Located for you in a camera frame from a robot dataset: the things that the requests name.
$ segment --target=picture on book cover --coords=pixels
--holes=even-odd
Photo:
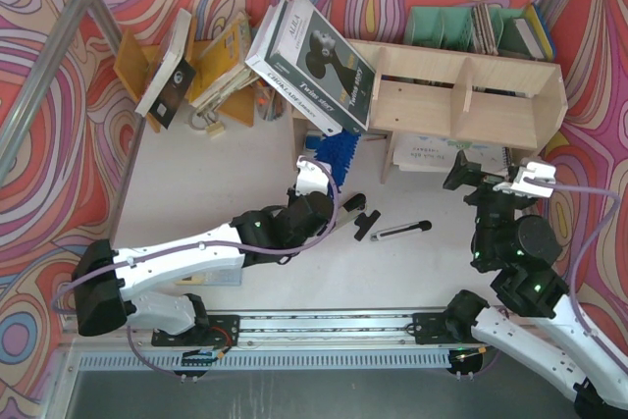
[[[296,65],[362,123],[367,123],[375,74],[317,12],[312,13]]]

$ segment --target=blue brush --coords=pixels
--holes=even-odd
[[[342,130],[334,136],[326,136],[316,149],[315,159],[332,166],[332,177],[338,188],[344,184],[359,139],[359,134]]]

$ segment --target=white table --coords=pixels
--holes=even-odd
[[[115,247],[194,235],[244,211],[287,203],[296,176],[288,117],[257,120],[252,129],[229,121],[227,132],[209,139],[185,125],[184,115],[159,134],[145,129]],[[363,192],[369,212],[382,213],[372,231],[427,219],[429,232],[357,242],[350,224],[286,266],[245,269],[241,287],[166,290],[200,294],[215,310],[427,308],[447,305],[462,288],[497,302],[489,287],[497,274],[481,275],[469,265],[475,208],[462,197],[472,189],[445,191],[443,174],[398,169],[382,185],[384,147],[359,143],[341,201]]]

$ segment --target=wooden shelf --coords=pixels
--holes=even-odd
[[[567,111],[556,64],[369,41],[351,43],[377,71],[369,128],[390,132],[382,182],[402,132],[499,144],[512,148],[520,159],[546,146]],[[517,96],[477,89],[512,91]],[[305,119],[296,110],[292,116]]]

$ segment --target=pen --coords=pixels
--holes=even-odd
[[[418,223],[410,223],[395,228],[388,228],[387,230],[377,231],[371,234],[371,240],[375,242],[377,240],[392,239],[393,237],[409,236],[415,233],[429,231],[431,228],[432,223],[428,220],[423,220]]]

